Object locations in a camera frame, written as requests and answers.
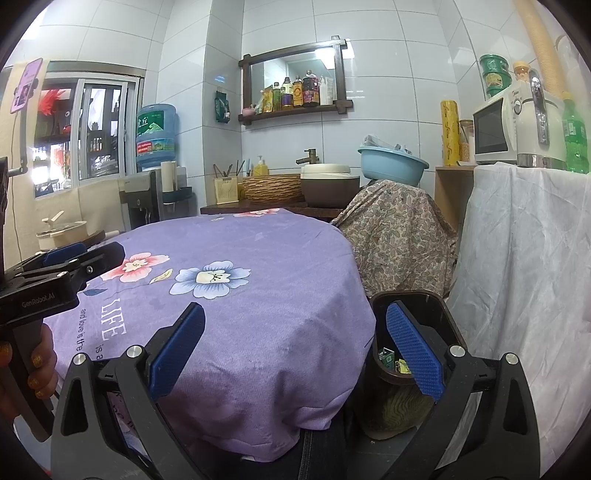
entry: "blue plastic basin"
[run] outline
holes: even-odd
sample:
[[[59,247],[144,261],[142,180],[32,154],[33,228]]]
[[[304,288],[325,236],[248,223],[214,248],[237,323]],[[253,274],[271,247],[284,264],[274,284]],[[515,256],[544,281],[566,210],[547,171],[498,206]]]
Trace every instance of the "blue plastic basin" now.
[[[423,171],[429,164],[402,150],[379,147],[361,147],[361,172],[367,179],[392,180],[418,187]]]

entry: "blue gripper pad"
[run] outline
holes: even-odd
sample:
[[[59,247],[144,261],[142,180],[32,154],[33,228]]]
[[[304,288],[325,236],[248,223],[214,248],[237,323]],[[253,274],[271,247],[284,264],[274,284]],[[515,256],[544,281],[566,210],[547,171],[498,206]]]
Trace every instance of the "blue gripper pad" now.
[[[424,395],[439,401],[445,385],[443,368],[413,323],[395,303],[386,311],[386,328]]]
[[[187,360],[205,331],[203,307],[198,303],[191,305],[192,308],[188,311],[185,310],[176,321],[176,330],[151,363],[148,390],[154,402],[172,391]]]
[[[77,243],[68,245],[67,247],[58,248],[49,252],[43,260],[44,267],[52,267],[53,265],[59,265],[60,263],[67,262],[68,260],[78,257],[79,255],[86,253],[86,247],[83,243]]]

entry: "green tin can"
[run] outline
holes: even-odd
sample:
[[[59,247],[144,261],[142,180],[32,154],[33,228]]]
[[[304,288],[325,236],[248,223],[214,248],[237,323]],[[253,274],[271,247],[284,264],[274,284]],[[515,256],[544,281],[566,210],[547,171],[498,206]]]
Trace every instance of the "green tin can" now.
[[[483,55],[480,57],[480,67],[489,97],[496,95],[511,84],[509,63],[503,57],[493,54]]]

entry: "purple phone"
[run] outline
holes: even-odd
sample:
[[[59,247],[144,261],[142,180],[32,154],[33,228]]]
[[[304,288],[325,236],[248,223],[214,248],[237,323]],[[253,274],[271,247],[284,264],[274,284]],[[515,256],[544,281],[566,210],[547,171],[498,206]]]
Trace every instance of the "purple phone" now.
[[[31,86],[33,85],[33,81],[35,81],[35,77],[37,77],[37,73],[39,73],[39,70],[41,69],[42,63],[43,59],[37,59],[28,63],[25,67],[21,81],[18,82],[17,91],[14,94],[10,113],[16,113],[27,106]]]

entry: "soap dispenser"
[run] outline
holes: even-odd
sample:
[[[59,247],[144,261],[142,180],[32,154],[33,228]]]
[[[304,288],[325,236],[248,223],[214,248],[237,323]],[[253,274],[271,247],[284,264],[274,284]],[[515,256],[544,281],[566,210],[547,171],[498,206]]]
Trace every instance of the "soap dispenser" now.
[[[259,163],[255,165],[254,171],[252,172],[255,177],[262,177],[263,175],[269,175],[269,167],[265,164],[262,159],[262,155],[259,155]]]

